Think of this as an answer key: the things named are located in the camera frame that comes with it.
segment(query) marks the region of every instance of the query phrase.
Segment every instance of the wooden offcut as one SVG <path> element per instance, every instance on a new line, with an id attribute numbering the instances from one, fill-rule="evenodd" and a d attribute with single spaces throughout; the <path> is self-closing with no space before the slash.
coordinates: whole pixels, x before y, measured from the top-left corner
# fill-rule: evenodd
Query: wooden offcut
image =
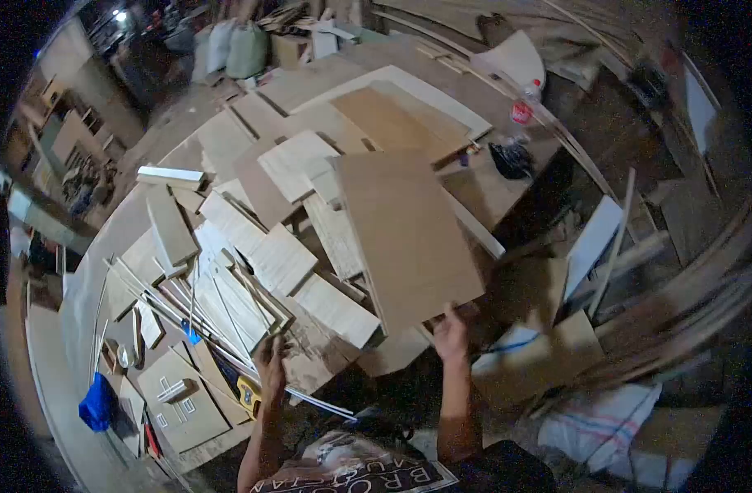
<path id="1" fill-rule="evenodd" d="M 255 276 L 271 293 L 290 295 L 313 270 L 318 259 L 285 226 L 272 228 L 248 260 Z"/>
<path id="2" fill-rule="evenodd" d="M 198 253 L 198 246 L 192 239 L 179 207 L 168 193 L 168 187 L 154 185 L 146 192 L 151 225 L 158 237 L 158 243 L 164 248 L 168 262 L 173 267 Z"/>
<path id="3" fill-rule="evenodd" d="M 285 199 L 296 202 L 313 191 L 313 185 L 304 172 L 304 163 L 313 158 L 340 155 L 311 130 L 299 133 L 265 152 L 258 158 L 272 182 Z"/>
<path id="4" fill-rule="evenodd" d="M 456 216 L 418 152 L 336 158 L 371 295 L 390 334 L 484 293 Z"/>
<path id="5" fill-rule="evenodd" d="M 333 211 L 318 193 L 302 201 L 335 274 L 343 280 L 362 272 L 362 260 L 345 211 Z"/>
<path id="6" fill-rule="evenodd" d="M 169 185 L 178 189 L 198 190 L 203 184 L 205 174 L 202 171 L 140 166 L 136 179 L 138 182 L 143 183 Z"/>
<path id="7" fill-rule="evenodd" d="M 318 274 L 302 283 L 294 300 L 315 320 L 361 350 L 379 327 L 379 319 L 335 289 Z"/>
<path id="8" fill-rule="evenodd" d="M 238 211 L 219 193 L 212 192 L 204 201 L 200 212 L 245 257 L 249 257 L 266 236 L 252 218 Z"/>

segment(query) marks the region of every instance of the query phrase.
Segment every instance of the workbench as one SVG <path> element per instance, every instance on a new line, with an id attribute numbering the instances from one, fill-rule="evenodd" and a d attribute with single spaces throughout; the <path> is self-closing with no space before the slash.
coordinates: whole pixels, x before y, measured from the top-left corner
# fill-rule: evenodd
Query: workbench
<path id="1" fill-rule="evenodd" d="M 500 94 L 488 84 L 471 74 L 460 75 L 440 64 L 415 48 L 417 42 L 410 36 L 390 37 L 384 42 L 373 42 L 358 46 L 346 46 L 338 54 L 318 60 L 306 65 L 301 70 L 286 72 L 270 83 L 259 88 L 259 91 L 277 107 L 288 113 L 316 95 L 319 95 L 336 85 L 349 81 L 357 76 L 381 68 L 395 65 L 406 72 L 419 77 L 423 81 L 439 88 L 442 92 L 452 96 L 466 105 L 475 113 L 491 123 L 494 129 L 481 139 L 483 150 L 469 157 L 467 165 L 459 161 L 444 167 L 438 173 L 440 181 L 447 190 L 455 196 L 486 228 L 492 229 L 505 216 L 510 208 L 519 201 L 528 189 L 526 181 L 510 181 L 503 178 L 494 167 L 489 156 L 486 143 L 495 136 L 511 136 L 519 131 L 527 133 L 531 138 L 528 149 L 535 158 L 535 170 L 540 173 L 559 149 L 560 144 L 545 129 L 539 125 L 519 127 L 510 118 L 513 101 Z M 201 163 L 197 163 L 197 170 L 203 170 Z M 215 177 L 213 184 L 222 183 L 223 176 Z M 75 376 L 75 386 L 78 395 L 84 395 L 88 382 L 88 366 L 91 348 L 94 344 L 93 333 L 95 323 L 99 333 L 108 319 L 107 306 L 102 301 L 99 319 L 95 320 L 97 302 L 106 275 L 103 259 L 111 255 L 120 256 L 150 228 L 149 215 L 145 206 L 145 187 L 137 185 L 111 214 L 105 225 L 100 229 L 95 240 L 88 248 L 83 261 L 78 266 L 73 278 L 67 282 L 67 294 L 61 307 L 60 317 L 66 345 L 67 360 L 72 374 Z M 480 246 L 474 241 L 473 248 Z M 106 337 L 117 341 L 131 341 L 132 314 L 129 313 L 120 322 L 110 321 Z M 318 347 L 318 361 L 310 368 L 311 361 L 305 361 L 293 367 L 302 371 L 303 365 L 308 366 L 311 373 L 308 381 L 316 376 L 321 379 L 318 385 L 311 388 L 314 391 L 332 378 L 336 373 L 348 366 L 356 355 L 347 354 L 339 348 L 331 348 L 331 337 L 323 327 L 311 320 L 295 322 L 295 330 L 302 332 L 311 346 Z M 155 350 L 145 351 L 145 366 L 168 351 L 168 346 L 183 340 L 183 336 L 170 327 L 166 327 L 165 338 Z M 137 374 L 134 370 L 129 373 L 129 380 L 137 384 Z M 115 389 L 120 384 L 120 377 L 111 379 Z M 161 445 L 166 457 L 174 464 L 177 472 L 186 472 L 222 454 L 249 437 L 252 421 L 223 433 L 216 439 L 209 440 L 203 445 L 190 449 L 182 454 L 174 454 L 167 441 Z"/>

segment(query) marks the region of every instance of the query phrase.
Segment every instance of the wood plank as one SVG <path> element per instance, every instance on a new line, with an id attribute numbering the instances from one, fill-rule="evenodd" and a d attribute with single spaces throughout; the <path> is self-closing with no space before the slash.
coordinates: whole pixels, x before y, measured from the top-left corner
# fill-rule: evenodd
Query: wood plank
<path id="1" fill-rule="evenodd" d="M 388 334 L 484 293 L 455 215 L 416 152 L 336 158 L 346 210 Z"/>
<path id="2" fill-rule="evenodd" d="M 302 204 L 335 274 L 345 280 L 362 272 L 360 252 L 346 212 L 333 211 L 317 193 L 307 197 Z"/>
<path id="3" fill-rule="evenodd" d="M 478 221 L 475 216 L 467 210 L 464 205 L 456 200 L 456 197 L 452 196 L 450 192 L 442 189 L 447 197 L 447 201 L 452 207 L 452 212 L 458 218 L 458 222 L 466 229 L 475 239 L 480 242 L 482 247 L 488 251 L 495 260 L 499 260 L 505 254 L 505 247 L 494 237 L 493 234 L 486 229 L 486 227 Z"/>
<path id="4" fill-rule="evenodd" d="M 181 357 L 190 360 L 184 342 L 174 346 L 174 349 L 178 354 L 168 351 L 155 360 L 140 374 L 138 385 L 148 403 L 152 424 L 160 429 L 171 448 L 176 453 L 180 453 L 213 439 L 231 428 L 217 410 L 201 380 L 181 360 Z M 190 379 L 198 386 L 198 389 L 189 397 L 193 411 L 189 411 L 181 402 L 162 404 L 157 401 L 157 396 L 164 390 L 160 384 L 163 378 L 168 381 L 168 385 L 179 380 Z M 167 423 L 167 426 L 163 427 L 161 423 Z"/>
<path id="5" fill-rule="evenodd" d="M 318 259 L 282 224 L 272 228 L 248 260 L 263 286 L 270 293 L 284 296 L 290 295 L 318 263 Z"/>
<path id="6" fill-rule="evenodd" d="M 303 163 L 312 158 L 340 155 L 311 130 L 292 136 L 258 158 L 272 182 L 289 202 L 301 200 L 313 191 Z"/>
<path id="7" fill-rule="evenodd" d="M 403 370 L 433 345 L 432 336 L 423 331 L 427 334 L 422 327 L 410 327 L 391 335 L 377 348 L 364 352 L 357 364 L 372 379 Z"/>
<path id="8" fill-rule="evenodd" d="M 542 334 L 520 350 L 481 356 L 472 365 L 472 381 L 491 409 L 510 409 L 569 382 L 601 359 L 603 351 L 590 321 L 584 311 L 578 311 L 560 322 L 552 334 Z"/>
<path id="9" fill-rule="evenodd" d="M 166 253 L 169 265 L 178 267 L 198 253 L 198 246 L 192 239 L 175 200 L 164 185 L 155 185 L 146 192 L 146 204 L 158 244 Z"/>
<path id="10" fill-rule="evenodd" d="M 477 140 L 478 138 L 480 138 L 480 136 L 491 129 L 491 124 L 482 119 L 477 113 L 471 111 L 469 108 L 451 98 L 449 95 L 438 90 L 434 86 L 426 83 L 425 81 L 421 81 L 421 79 L 418 79 L 417 77 L 404 72 L 394 65 L 388 65 L 386 67 L 382 67 L 381 69 L 376 69 L 373 72 L 340 84 L 334 89 L 331 89 L 324 94 L 316 96 L 306 103 L 297 106 L 296 108 L 291 110 L 290 113 L 299 113 L 305 108 L 309 108 L 319 103 L 324 103 L 325 101 L 330 101 L 348 92 L 364 88 L 368 84 L 371 84 L 372 81 L 392 82 L 423 103 L 428 104 L 429 106 L 433 106 L 434 108 L 440 110 L 442 113 L 446 113 L 453 119 L 458 120 L 469 128 L 469 133 L 466 135 L 466 137 L 470 140 Z"/>
<path id="11" fill-rule="evenodd" d="M 247 258 L 266 237 L 252 219 L 237 211 L 219 193 L 212 192 L 200 212 Z"/>
<path id="12" fill-rule="evenodd" d="M 233 391 L 228 386 L 228 382 L 225 381 L 223 374 L 217 367 L 217 363 L 214 361 L 212 352 L 206 344 L 206 341 L 200 341 L 198 344 L 189 348 L 188 351 L 190 352 L 190 357 L 192 358 L 192 363 L 195 365 L 195 368 L 197 368 L 205 378 L 209 379 L 214 387 L 223 390 L 225 395 L 229 396 L 231 399 L 237 400 Z M 247 414 L 247 410 L 241 405 L 237 405 L 226 399 L 215 389 L 210 389 L 208 387 L 207 389 L 209 390 L 212 399 L 217 403 L 217 407 L 220 408 L 223 416 L 230 424 L 241 424 L 251 419 L 250 415 Z"/>
<path id="13" fill-rule="evenodd" d="M 234 172 L 253 206 L 253 212 L 267 229 L 283 222 L 302 205 L 286 200 L 258 163 L 259 156 L 276 146 L 274 140 L 277 137 L 262 137 L 233 163 Z"/>
<path id="14" fill-rule="evenodd" d="M 173 198 L 176 200 L 176 202 L 179 203 L 181 207 L 184 207 L 184 210 L 187 211 L 189 214 L 197 214 L 198 210 L 201 208 L 201 204 L 203 203 L 203 195 L 199 195 L 198 193 L 195 193 L 191 190 L 186 189 L 174 189 L 171 188 L 171 194 L 173 195 Z"/>
<path id="15" fill-rule="evenodd" d="M 371 141 L 384 151 L 420 148 L 427 152 L 430 163 L 438 163 L 450 154 L 469 145 L 465 135 L 447 133 L 434 126 L 437 134 L 415 119 L 388 96 L 370 87 L 343 94 L 330 101 L 353 124 L 360 127 Z"/>
<path id="16" fill-rule="evenodd" d="M 140 330 L 145 347 L 153 350 L 165 335 L 165 330 L 162 327 L 162 323 L 159 321 L 159 316 L 154 313 L 148 304 L 138 300 L 135 306 L 140 311 Z"/>
<path id="17" fill-rule="evenodd" d="M 381 323 L 375 315 L 336 290 L 318 274 L 302 283 L 294 300 L 315 320 L 361 350 Z"/>
<path id="18" fill-rule="evenodd" d="M 166 184 L 177 189 L 195 191 L 203 185 L 205 174 L 202 171 L 140 166 L 136 180 L 142 183 Z"/>

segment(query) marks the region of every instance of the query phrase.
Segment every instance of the person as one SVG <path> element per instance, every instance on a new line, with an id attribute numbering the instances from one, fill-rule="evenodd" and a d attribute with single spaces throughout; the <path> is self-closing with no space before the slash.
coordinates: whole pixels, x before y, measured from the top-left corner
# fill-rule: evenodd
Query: person
<path id="1" fill-rule="evenodd" d="M 438 461 L 411 447 L 400 428 L 358 415 L 324 433 L 292 460 L 280 464 L 282 359 L 289 347 L 270 337 L 256 350 L 262 403 L 239 470 L 237 491 L 258 493 L 400 493 L 423 491 L 555 491 L 554 477 L 538 458 L 514 442 L 482 448 L 474 419 L 467 325 L 445 306 L 434 328 L 443 364 Z"/>

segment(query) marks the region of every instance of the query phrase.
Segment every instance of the wooden stick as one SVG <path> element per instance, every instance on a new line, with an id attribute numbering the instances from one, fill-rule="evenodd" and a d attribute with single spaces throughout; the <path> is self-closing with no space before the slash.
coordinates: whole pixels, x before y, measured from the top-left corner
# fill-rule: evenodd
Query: wooden stick
<path id="1" fill-rule="evenodd" d="M 601 285 L 598 286 L 598 291 L 595 292 L 595 297 L 592 299 L 592 303 L 590 303 L 590 308 L 587 311 L 588 316 L 592 319 L 592 317 L 595 315 L 595 311 L 598 310 L 598 305 L 601 303 L 601 298 L 603 298 L 603 293 L 606 292 L 607 286 L 609 285 L 609 276 L 612 274 L 612 269 L 614 269 L 614 262 L 617 261 L 618 255 L 620 254 L 620 248 L 622 248 L 622 238 L 625 235 L 625 227 L 627 226 L 627 218 L 628 215 L 631 213 L 631 203 L 633 202 L 633 189 L 634 189 L 634 183 L 637 180 L 637 171 L 633 168 L 628 169 L 627 173 L 627 186 L 625 189 L 625 201 L 623 202 L 623 217 L 622 221 L 620 221 L 620 227 L 618 229 L 617 236 L 614 237 L 614 242 L 612 243 L 612 250 L 609 252 L 609 261 L 607 263 L 607 271 L 603 274 L 603 281 L 601 281 Z"/>

